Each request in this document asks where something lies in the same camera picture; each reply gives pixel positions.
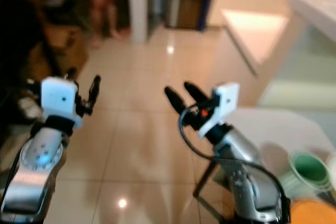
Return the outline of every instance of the person's legs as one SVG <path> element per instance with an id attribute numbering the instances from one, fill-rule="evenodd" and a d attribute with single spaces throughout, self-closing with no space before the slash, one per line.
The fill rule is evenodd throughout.
<path id="1" fill-rule="evenodd" d="M 107 15 L 109 21 L 110 36 L 115 39 L 122 39 L 122 36 L 117 30 L 118 12 L 117 12 L 116 0 L 108 0 Z"/>
<path id="2" fill-rule="evenodd" d="M 102 41 L 103 11 L 107 0 L 90 0 L 90 19 L 92 27 L 92 46 L 98 48 Z"/>

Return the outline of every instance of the glossy floor tile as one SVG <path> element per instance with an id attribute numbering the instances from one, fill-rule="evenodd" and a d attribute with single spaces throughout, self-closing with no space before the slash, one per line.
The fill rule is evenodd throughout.
<path id="1" fill-rule="evenodd" d="M 120 112 L 104 179 L 193 184 L 192 153 L 179 136 L 177 116 Z"/>
<path id="2" fill-rule="evenodd" d="M 205 185 L 200 195 L 227 220 L 234 217 L 235 211 L 233 208 L 232 195 L 228 190 L 224 189 L 219 184 L 212 183 Z M 208 210 L 202 204 L 200 204 L 200 216 L 202 223 L 216 223 L 214 216 L 209 215 Z"/>
<path id="3" fill-rule="evenodd" d="M 58 178 L 101 180 L 113 140 L 117 111 L 96 108 L 83 120 L 67 148 L 67 161 Z"/>
<path id="4" fill-rule="evenodd" d="M 100 49 L 89 48 L 79 93 L 85 97 L 99 74 L 99 99 L 71 139 L 45 223 L 217 223 L 193 198 L 207 161 L 181 139 L 164 87 L 172 86 L 188 105 L 194 101 L 185 80 L 209 92 L 218 41 L 218 31 L 159 27 L 144 45 L 108 38 Z M 186 131 L 211 154 L 206 140 Z M 202 193 L 221 210 L 225 205 L 215 186 L 208 182 Z"/>
<path id="5" fill-rule="evenodd" d="M 91 224 L 96 208 L 100 183 L 58 180 L 45 224 Z"/>
<path id="6" fill-rule="evenodd" d="M 94 224 L 198 224 L 191 185 L 103 183 Z"/>

